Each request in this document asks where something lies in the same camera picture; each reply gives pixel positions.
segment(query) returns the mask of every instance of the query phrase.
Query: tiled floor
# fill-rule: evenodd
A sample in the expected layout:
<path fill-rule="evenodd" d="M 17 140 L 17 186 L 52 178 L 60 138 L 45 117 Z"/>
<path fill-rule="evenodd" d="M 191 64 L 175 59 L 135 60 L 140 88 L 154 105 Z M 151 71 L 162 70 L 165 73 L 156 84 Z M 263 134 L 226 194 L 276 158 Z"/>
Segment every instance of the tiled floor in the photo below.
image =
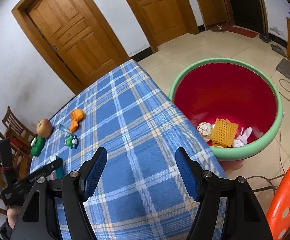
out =
<path fill-rule="evenodd" d="M 159 52 L 147 57 L 139 64 L 149 73 L 157 85 L 168 95 L 170 86 L 176 76 L 186 66 L 210 57 L 231 57 L 247 62 L 263 71 L 276 84 L 279 91 L 290 99 L 280 86 L 280 78 L 285 78 L 275 67 L 282 56 L 271 49 L 256 36 L 254 39 L 236 33 L 214 33 L 205 31 L 198 35 L 185 34 L 159 46 Z M 285 117 L 281 125 L 281 158 L 284 169 L 290 166 L 290 102 L 282 98 Z M 273 178 L 283 173 L 279 160 L 279 136 L 261 153 L 244 161 L 242 168 L 227 171 L 230 179 L 261 175 Z M 273 181 L 278 186 L 281 179 Z M 252 188 L 266 187 L 267 182 L 261 178 L 250 179 Z M 264 212 L 267 212 L 273 191 L 257 193 Z"/>

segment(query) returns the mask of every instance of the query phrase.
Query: shoe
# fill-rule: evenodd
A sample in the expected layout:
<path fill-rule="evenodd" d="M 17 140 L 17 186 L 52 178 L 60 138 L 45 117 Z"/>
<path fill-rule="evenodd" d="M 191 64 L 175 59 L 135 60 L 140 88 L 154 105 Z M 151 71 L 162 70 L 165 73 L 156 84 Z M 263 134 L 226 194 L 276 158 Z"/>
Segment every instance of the shoe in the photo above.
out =
<path fill-rule="evenodd" d="M 266 36 L 266 35 L 264 35 L 264 34 L 262 34 L 262 33 L 260 33 L 259 37 L 260 37 L 260 39 L 261 39 L 262 41 L 264 41 L 264 42 L 266 42 L 266 43 L 269 43 L 269 42 L 271 41 L 271 38 L 270 38 L 269 36 Z"/>
<path fill-rule="evenodd" d="M 211 28 L 211 30 L 215 33 L 224 33 L 225 32 L 225 30 L 223 30 L 222 27 L 219 25 L 214 26 L 213 28 Z"/>
<path fill-rule="evenodd" d="M 278 54 L 281 54 L 283 57 L 286 57 L 284 50 L 280 46 L 276 44 L 271 44 L 271 47 L 272 47 L 272 50 L 274 50 Z"/>

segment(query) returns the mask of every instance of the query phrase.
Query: red doormat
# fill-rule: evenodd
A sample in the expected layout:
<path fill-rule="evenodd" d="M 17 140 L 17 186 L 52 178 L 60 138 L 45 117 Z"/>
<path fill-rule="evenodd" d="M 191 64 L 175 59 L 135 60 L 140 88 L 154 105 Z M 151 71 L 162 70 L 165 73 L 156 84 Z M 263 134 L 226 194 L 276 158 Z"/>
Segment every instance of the red doormat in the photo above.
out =
<path fill-rule="evenodd" d="M 227 32 L 241 34 L 250 38 L 255 38 L 258 35 L 258 33 L 256 32 L 245 30 L 242 28 L 234 27 L 234 26 L 229 26 L 229 25 L 222 25 L 222 29 Z"/>

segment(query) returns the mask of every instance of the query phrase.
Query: stool hole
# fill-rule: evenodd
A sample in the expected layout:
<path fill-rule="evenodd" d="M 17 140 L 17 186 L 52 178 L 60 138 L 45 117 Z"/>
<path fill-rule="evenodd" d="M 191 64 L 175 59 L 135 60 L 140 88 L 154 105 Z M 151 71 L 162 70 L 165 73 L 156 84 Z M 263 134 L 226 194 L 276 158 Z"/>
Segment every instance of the stool hole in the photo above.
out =
<path fill-rule="evenodd" d="M 290 212 L 290 208 L 287 207 L 287 208 L 284 210 L 283 214 L 282 214 L 282 218 L 283 218 L 283 219 L 286 218 L 287 215 L 289 214 L 289 212 Z"/>
<path fill-rule="evenodd" d="M 284 229 L 280 234 L 279 234 L 279 237 L 277 239 L 281 239 L 284 234 L 286 233 L 286 229 Z"/>

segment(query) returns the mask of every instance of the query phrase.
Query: screw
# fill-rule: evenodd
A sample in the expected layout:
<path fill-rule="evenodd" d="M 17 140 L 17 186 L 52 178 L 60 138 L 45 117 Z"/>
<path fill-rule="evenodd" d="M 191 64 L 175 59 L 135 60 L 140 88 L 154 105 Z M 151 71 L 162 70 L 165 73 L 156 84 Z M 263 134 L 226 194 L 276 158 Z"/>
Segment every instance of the screw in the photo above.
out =
<path fill-rule="evenodd" d="M 212 176 L 212 172 L 211 171 L 203 171 L 203 175 L 205 176 L 205 177 L 211 177 Z"/>
<path fill-rule="evenodd" d="M 75 178 L 75 177 L 77 177 L 78 176 L 78 171 L 72 171 L 70 174 L 69 174 L 69 176 L 71 176 L 72 178 Z"/>
<path fill-rule="evenodd" d="M 244 177 L 242 177 L 242 176 L 238 176 L 238 177 L 237 177 L 237 180 L 238 180 L 240 183 L 244 183 L 244 182 L 246 182 L 246 179 L 245 179 Z"/>
<path fill-rule="evenodd" d="M 44 181 L 45 181 L 45 178 L 44 177 L 40 177 L 37 180 L 38 183 L 43 183 Z"/>

